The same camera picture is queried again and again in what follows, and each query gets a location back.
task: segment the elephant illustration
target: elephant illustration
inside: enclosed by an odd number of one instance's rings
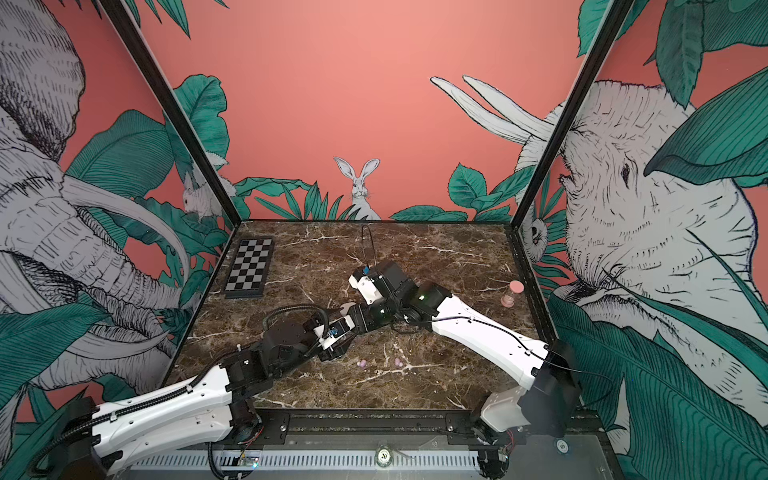
[[[84,70],[65,31],[40,0],[0,0],[0,313],[35,313],[87,293],[111,314],[29,381],[43,390],[121,377],[156,389],[174,353],[154,310],[178,308],[181,288],[142,273],[89,213],[98,207],[142,222],[189,258],[160,218],[66,176],[58,162],[74,133]],[[0,408],[0,465],[27,386]]]
[[[465,80],[503,118],[453,84],[432,79],[483,128],[524,145],[517,169],[536,164],[561,106],[541,120],[492,86]],[[560,152],[570,171],[560,183],[567,199],[568,256],[578,279],[554,295],[578,304],[593,321],[631,326],[648,339],[658,333],[714,392],[766,425],[768,392],[748,368],[616,284],[768,343],[768,330],[748,299],[707,249],[760,298],[752,278],[756,221],[742,190],[730,179],[694,185],[659,171],[643,175],[654,153],[693,112],[661,86],[593,85]]]

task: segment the white plastic housing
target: white plastic housing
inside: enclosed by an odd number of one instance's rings
[[[173,385],[136,396],[132,399],[103,403],[98,406],[98,411],[93,415],[93,418],[165,395],[185,386],[192,380],[188,379],[183,382],[174,383]],[[159,405],[139,410],[138,412],[118,416],[114,421],[96,425],[92,430],[92,435],[101,435],[100,442],[94,446],[96,454],[104,457],[117,450],[122,450],[129,442],[151,431],[161,429],[181,419],[204,414],[219,407],[227,407],[232,402],[232,392],[226,390],[229,383],[227,371],[219,366],[215,366],[205,375],[203,381],[192,392],[183,393],[178,397],[162,402]],[[173,445],[174,448],[179,448],[180,446],[183,445]]]
[[[535,377],[531,371],[540,369],[544,363],[536,358],[529,351],[523,348],[525,345],[533,353],[542,359],[547,358],[548,351],[545,349],[546,343],[541,340],[534,340],[525,335],[515,332],[494,322],[487,316],[482,315],[477,310],[470,308],[462,302],[457,296],[446,298],[437,307],[439,314],[435,319],[441,319],[451,316],[467,316],[471,319],[478,319],[492,326],[484,325],[480,322],[472,322],[467,319],[443,320],[432,324],[432,331],[439,335],[447,336],[459,343],[463,343],[476,353],[484,356],[507,372],[510,377],[525,388],[530,390],[533,386]]]

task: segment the chessboard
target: chessboard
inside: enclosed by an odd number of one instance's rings
[[[275,242],[272,237],[247,238],[237,245],[237,253],[224,287],[226,298],[262,296]]]

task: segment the green leaf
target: green leaf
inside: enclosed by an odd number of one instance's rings
[[[584,0],[581,4],[578,16],[579,57],[587,53],[592,46],[594,36],[598,33],[600,23],[603,21],[605,9],[610,3],[610,0]],[[629,27],[634,24],[634,21],[637,20],[637,17],[640,16],[640,13],[643,12],[647,4],[648,0],[634,1],[630,11],[627,13],[624,24],[621,26],[621,30],[619,30],[619,34],[616,37],[617,40],[627,33]]]
[[[558,210],[554,212],[552,215],[544,219],[544,222],[546,223],[560,223],[565,222],[565,209]]]
[[[704,6],[704,51],[716,51],[737,43],[768,45],[768,4],[758,2],[748,10],[732,13],[728,2]]]
[[[533,266],[533,270],[536,270],[536,273],[539,275],[548,276],[549,278],[568,278],[568,275],[563,272],[563,270],[560,270],[554,266],[543,266],[535,264]]]
[[[486,210],[475,216],[475,222],[509,222],[509,207]]]
[[[580,377],[586,402],[610,392],[594,404],[604,425],[614,423],[619,386],[625,380],[631,463],[640,475],[696,480],[768,476],[766,432],[677,357],[632,328],[592,322],[581,308],[555,295],[549,297],[548,308],[558,336],[576,352],[579,369],[613,379]]]
[[[296,198],[293,196],[292,193],[290,193],[290,190],[286,187],[285,184],[282,184],[281,187],[283,187],[283,193],[286,195],[286,200],[288,201],[288,207],[290,207],[290,211],[293,212],[294,215],[301,218],[301,209],[299,208],[299,202],[296,201]]]
[[[496,201],[501,198],[503,194],[504,192],[496,192],[495,194],[477,197],[472,201],[472,208],[480,213],[487,208],[497,205]]]
[[[224,244],[227,243],[227,240],[229,239],[230,239],[230,236],[227,234],[227,232],[225,232],[224,230],[217,230],[205,236],[205,240],[203,240],[203,245],[205,245],[206,247],[223,247]]]
[[[725,260],[723,260],[720,255],[715,253],[714,250],[712,250],[709,245],[704,243],[703,240],[701,240],[694,232],[687,230],[687,232],[696,239],[696,241],[704,248],[709,250],[712,257],[717,260],[718,263],[728,272],[728,275],[730,275],[730,278],[733,279],[733,281],[736,283],[736,285],[739,286],[739,290],[741,290],[741,293],[744,294],[746,299],[750,302],[750,305],[755,310],[755,313],[757,313],[757,316],[760,318],[760,321],[763,322],[763,325],[768,328],[768,309],[766,308],[765,303],[763,303],[759,298],[757,298],[757,295],[752,291],[752,289],[749,288],[749,286],[744,282],[744,280],[741,279],[740,276],[736,272],[733,271],[733,269],[728,265]]]
[[[768,346],[751,335],[734,329],[731,326],[718,322],[707,316],[701,315],[682,306],[657,302],[632,292],[621,285],[612,275],[607,273],[621,289],[631,293],[635,299],[648,305],[654,310],[666,313],[674,319],[680,320],[698,333],[704,335],[712,343],[733,355],[765,386],[768,386]]]
[[[486,188],[485,177],[480,172],[458,164],[448,182],[448,195],[454,204],[472,208],[472,202],[476,198],[487,194]]]
[[[15,435],[23,435],[28,437],[35,433],[35,430],[39,426],[40,424],[35,422],[16,422],[15,425],[13,425],[13,432]]]
[[[119,376],[103,375],[94,380],[104,387],[104,393],[101,398],[105,402],[119,402],[120,400],[131,399],[136,396],[136,392]]]
[[[259,198],[259,197],[254,197],[254,198],[256,199],[257,202],[264,205],[266,208],[272,210],[274,213],[280,215],[283,218],[287,218],[288,220],[301,220],[300,218],[293,216],[293,214],[290,213],[289,211],[286,211],[282,207],[278,207],[277,205],[273,204],[268,200],[264,200],[263,198]]]
[[[180,0],[170,0],[172,3],[176,1],[180,3]],[[187,77],[178,88],[175,88],[174,93],[181,109],[189,117],[192,128],[200,138],[205,151],[225,158],[230,146],[230,135],[227,132],[227,123],[220,116],[220,113],[227,109],[227,96],[221,88],[221,81],[216,77],[193,75]],[[194,163],[192,156],[167,116],[165,127],[170,145],[173,147],[179,178],[184,180],[187,173],[192,174]]]
[[[0,315],[0,405],[109,314],[83,303]]]
[[[538,208],[538,211],[541,212],[541,215],[546,215],[546,212],[544,212],[544,208],[547,205],[547,195],[549,195],[549,174],[550,172],[547,172],[547,175],[544,177],[544,181],[541,183],[541,188],[539,189],[539,200],[541,202],[541,205]]]
[[[147,5],[149,5],[149,8],[152,9],[152,13],[154,13],[154,16],[157,17],[157,20],[160,23],[163,23],[162,19],[160,18],[160,14],[157,13],[157,7],[154,5],[154,0],[144,0],[144,1],[147,3]]]
[[[207,270],[195,270],[187,279],[184,288],[181,290],[181,299],[179,305],[185,305],[196,292],[202,293],[208,285],[210,273]]]
[[[15,450],[13,455],[0,468],[0,478],[3,480],[27,480],[29,478],[26,475],[26,469],[29,462],[32,461],[32,457],[53,439],[55,426],[59,419],[67,412],[69,404],[80,400],[83,397],[83,393],[85,393],[85,389],[59,410],[56,410],[45,422],[38,424],[33,433],[27,437],[24,443]]]
[[[240,215],[241,220],[248,220],[250,218],[250,208],[245,204],[245,199],[242,197],[231,197],[232,203],[235,204],[235,210]]]
[[[134,0],[125,0],[125,4],[128,5],[128,9],[131,10],[131,14],[136,20],[136,25],[141,27],[141,17],[139,16],[139,9],[136,8],[136,2]]]
[[[187,13],[184,11],[183,0],[157,0],[157,3],[163,7],[168,16],[171,17],[176,25],[179,25],[187,37],[190,36],[190,26],[187,23]]]
[[[768,68],[696,110],[650,159],[659,170],[701,185],[768,173]]]
[[[624,480],[646,480],[646,478],[639,473],[632,465],[632,457],[628,455],[616,454],[619,465],[621,466],[621,472],[624,473]]]
[[[161,204],[154,198],[137,198],[134,201],[155,214],[165,222],[166,225],[173,229],[179,237],[179,240],[181,240],[181,243],[184,245],[184,249],[186,249],[188,255],[194,255],[195,253],[200,252],[212,253],[214,255],[217,254],[216,250],[205,246],[205,236],[201,232],[190,227],[187,222],[184,221],[184,218],[187,215],[194,214],[187,214],[184,210],[176,208],[168,202],[163,202]],[[144,225],[142,222],[132,218],[123,217],[119,214],[110,213],[109,215],[112,217],[112,220],[114,220],[119,227],[123,227],[132,238],[147,245],[157,243],[163,251],[166,251],[166,247],[170,248],[170,245],[165,238],[150,227]]]
[[[124,228],[118,227],[107,212],[101,208],[90,207],[88,213],[93,215],[93,218],[107,231],[109,237],[118,247],[125,247],[125,243],[128,241],[128,232]]]
[[[506,177],[504,180],[502,180],[500,184],[496,185],[493,190],[491,190],[491,194],[495,194],[497,192],[503,192],[503,194],[498,199],[496,199],[493,205],[487,208],[501,205],[513,196],[519,194],[520,190],[526,188],[531,182],[531,177],[533,177],[534,170],[536,170],[535,165],[531,165],[530,167],[523,167],[520,170],[514,172],[509,177]]]
[[[547,245],[547,249],[544,251],[544,253],[557,253],[557,252],[566,252],[568,251],[568,245],[565,243],[550,243]]]
[[[42,389],[30,385],[27,388],[27,395],[29,395],[29,403],[32,406],[32,415],[35,416],[37,423],[43,423],[56,411],[51,405],[51,401],[48,400],[48,395]]]
[[[310,214],[315,213],[319,203],[320,189],[317,187],[317,182],[315,182],[312,187],[310,187],[310,191],[306,192],[306,197],[304,197],[304,220],[310,218]]]
[[[66,173],[113,194],[139,198],[159,187],[173,166],[164,126],[129,110],[94,135]]]
[[[389,218],[397,220],[399,222],[416,222],[429,220],[435,215],[444,213],[445,211],[440,207],[434,205],[415,205],[408,207],[404,210],[391,215]]]
[[[627,18],[624,20],[624,24],[621,26],[621,30],[619,30],[619,35],[616,37],[617,40],[621,38],[625,33],[627,33],[629,27],[631,27],[634,24],[634,21],[637,20],[637,17],[643,13],[645,5],[648,5],[648,0],[634,0],[629,13],[627,13]]]
[[[757,177],[737,177],[733,181],[742,188],[759,187],[768,184],[768,174],[758,175]]]
[[[565,189],[563,187],[558,188],[556,192],[550,197],[549,201],[547,202],[547,206],[544,207],[544,209],[541,211],[541,216],[545,216],[549,212],[552,211],[552,209],[558,204],[558,201],[560,201],[560,197],[563,196],[563,192],[565,192]]]
[[[443,212],[429,218],[430,222],[465,222],[468,215],[465,212]]]
[[[349,211],[350,211],[350,210],[352,209],[352,207],[354,207],[354,206],[355,206],[355,204],[352,204],[352,205],[349,205],[349,206],[348,206],[346,209],[344,209],[344,211],[343,211],[342,213],[340,213],[340,214],[339,214],[339,217],[337,218],[337,220],[344,220],[344,218],[347,216],[347,214],[349,213]]]
[[[680,361],[683,361],[683,357],[680,356],[679,353],[677,353],[677,350],[674,349],[672,345],[669,344],[668,341],[664,339],[664,337],[661,336],[661,333],[656,331],[656,335],[654,335],[654,343],[659,345],[661,348],[667,350],[672,355],[676,356]]]
[[[757,0],[728,0],[728,9],[732,13],[739,13],[748,9]]]
[[[696,87],[704,53],[704,5],[667,3],[656,40],[656,67],[670,96],[684,108]]]
[[[317,218],[314,215],[312,217],[315,220],[325,220],[328,215],[328,194],[323,198],[323,202],[317,207]]]
[[[336,212],[339,211],[339,205],[341,204],[341,199],[343,198],[343,195],[339,195],[339,198],[336,199],[335,202],[333,202],[333,205],[331,206],[331,211],[328,212],[328,220],[336,220]]]
[[[578,13],[578,57],[589,51],[611,0],[584,0]]]
[[[571,266],[568,265],[563,260],[560,260],[557,257],[553,257],[552,255],[544,255],[541,257],[541,260],[539,260],[541,263],[549,263],[550,265],[559,265],[565,267],[567,270],[571,269]]]
[[[537,276],[536,281],[538,282],[539,286],[546,286],[547,288],[551,288],[553,290],[560,286],[555,281],[544,278],[543,276]]]
[[[355,209],[355,210],[352,210],[351,212],[349,212],[349,216],[348,216],[346,219],[347,219],[348,221],[352,221],[352,220],[355,220],[355,219],[356,219],[356,217],[357,217],[357,214],[360,212],[360,208],[357,208],[357,209]]]
[[[235,184],[235,190],[238,197],[248,197],[254,190],[269,195],[270,197],[279,197],[288,188],[293,191],[297,188],[309,190],[310,186],[301,180],[281,180],[278,178],[248,177]]]

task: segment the ventilation grille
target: ventilation grille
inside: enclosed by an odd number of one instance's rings
[[[477,471],[477,452],[423,452],[406,450],[405,455],[394,454],[387,470],[452,470]],[[377,470],[370,450],[273,450],[246,452],[247,458],[258,458],[259,470]],[[225,470],[253,470],[250,465],[232,466],[240,458],[240,451],[215,452],[214,460]],[[134,470],[204,470],[208,469],[207,453],[197,450],[178,450],[166,455],[146,458],[131,467]]]

